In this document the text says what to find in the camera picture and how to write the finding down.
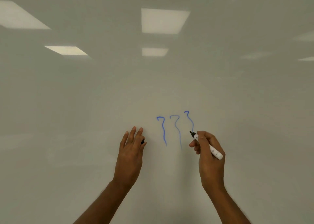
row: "dark skin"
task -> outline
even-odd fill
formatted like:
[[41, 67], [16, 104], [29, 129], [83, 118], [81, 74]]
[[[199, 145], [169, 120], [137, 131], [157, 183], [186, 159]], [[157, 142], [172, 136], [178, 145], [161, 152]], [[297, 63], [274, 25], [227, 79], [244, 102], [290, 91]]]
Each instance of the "dark skin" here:
[[[74, 222], [74, 224], [109, 224], [121, 202], [135, 184], [142, 168], [143, 150], [146, 142], [142, 136], [143, 128], [133, 127], [130, 134], [124, 134], [120, 143], [115, 174], [112, 181], [91, 206]], [[223, 224], [250, 224], [241, 209], [230, 197], [224, 185], [224, 167], [226, 153], [214, 135], [206, 131], [198, 131], [198, 141], [192, 141], [199, 159], [199, 173], [202, 186]], [[224, 157], [216, 159], [210, 151], [209, 144]]]

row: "whiteboard marker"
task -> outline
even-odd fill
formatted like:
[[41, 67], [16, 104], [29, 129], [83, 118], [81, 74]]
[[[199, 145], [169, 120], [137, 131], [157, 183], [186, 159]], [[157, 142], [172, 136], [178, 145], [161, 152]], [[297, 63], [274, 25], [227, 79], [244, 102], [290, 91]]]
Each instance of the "whiteboard marker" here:
[[[197, 140], [197, 142], [198, 142], [198, 134], [196, 134], [195, 132], [192, 132], [192, 131], [190, 131], [190, 133], [191, 133], [192, 137], [195, 140]], [[210, 151], [212, 152], [212, 154], [216, 158], [218, 158], [218, 159], [222, 159], [223, 158], [223, 155], [218, 150], [216, 150], [213, 146], [209, 145], [209, 148], [210, 148]]]

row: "fluorescent ceiling light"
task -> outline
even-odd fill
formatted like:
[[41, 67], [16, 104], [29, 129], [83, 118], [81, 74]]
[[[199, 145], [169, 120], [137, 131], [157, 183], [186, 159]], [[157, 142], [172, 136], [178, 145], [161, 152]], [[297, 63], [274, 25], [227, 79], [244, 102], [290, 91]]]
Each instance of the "fluorescent ceiling light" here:
[[243, 55], [240, 57], [240, 59], [257, 60], [263, 57], [267, 57], [271, 54], [272, 53], [269, 53], [269, 52], [254, 52], [254, 53]]
[[0, 25], [10, 29], [50, 29], [13, 1], [0, 0]]
[[178, 34], [189, 11], [168, 9], [143, 9], [142, 8], [142, 32], [154, 34]]
[[293, 40], [303, 41], [303, 42], [314, 42], [314, 31], [294, 37]]
[[308, 57], [308, 58], [298, 59], [298, 60], [299, 60], [299, 61], [313, 62], [313, 61], [314, 61], [314, 57]]
[[142, 48], [143, 56], [163, 57], [167, 54], [168, 48]]
[[84, 53], [82, 50], [75, 46], [45, 46], [45, 47], [62, 55], [87, 55], [86, 53]]

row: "handwritten symbol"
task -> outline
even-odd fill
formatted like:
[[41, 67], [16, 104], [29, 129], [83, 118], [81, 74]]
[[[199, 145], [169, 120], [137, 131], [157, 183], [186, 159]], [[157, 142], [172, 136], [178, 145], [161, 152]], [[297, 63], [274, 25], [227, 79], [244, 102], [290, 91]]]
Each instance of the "handwritten symbol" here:
[[162, 122], [162, 129], [164, 130], [164, 141], [165, 141], [165, 144], [167, 146], [167, 141], [166, 141], [166, 138], [165, 138], [165, 134], [166, 134], [166, 131], [165, 131], [165, 128], [164, 128], [164, 122], [165, 122], [165, 118], [163, 116], [158, 116], [157, 117], [157, 120], [159, 121], [159, 118], [162, 118], [164, 121]]
[[192, 122], [192, 132], [193, 132], [193, 129], [194, 129], [194, 123], [193, 123], [193, 121], [192, 121], [192, 119], [189, 117], [189, 111], [185, 111], [184, 113], [187, 113], [186, 115], [187, 115], [187, 117], [189, 118], [189, 120]]
[[177, 130], [179, 131], [180, 147], [181, 147], [181, 150], [182, 150], [182, 144], [181, 144], [181, 132], [180, 132], [179, 128], [176, 126], [176, 123], [177, 123], [177, 121], [180, 119], [180, 116], [179, 116], [179, 115], [171, 115], [171, 116], [170, 116], [170, 119], [171, 119], [171, 117], [172, 117], [172, 116], [177, 116], [177, 117], [178, 117], [178, 119], [175, 121], [175, 127], [176, 127], [176, 128], [177, 128]]

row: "wrist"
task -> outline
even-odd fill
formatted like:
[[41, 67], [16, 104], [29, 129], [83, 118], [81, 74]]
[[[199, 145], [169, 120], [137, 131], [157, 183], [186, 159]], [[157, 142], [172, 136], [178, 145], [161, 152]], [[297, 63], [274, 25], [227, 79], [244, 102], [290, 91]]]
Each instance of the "wrist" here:
[[224, 185], [222, 186], [212, 186], [211, 188], [205, 190], [210, 199], [214, 199], [217, 196], [227, 194], [227, 190]]
[[122, 191], [122, 192], [129, 192], [130, 191], [130, 189], [132, 188], [132, 185], [128, 185], [128, 184], [125, 184], [124, 182], [121, 182], [121, 181], [119, 181], [118, 179], [116, 179], [116, 178], [113, 178], [112, 179], [112, 181], [110, 182], [110, 184], [114, 187], [114, 188], [116, 188], [116, 189], [118, 189], [118, 190], [120, 190], [120, 191]]

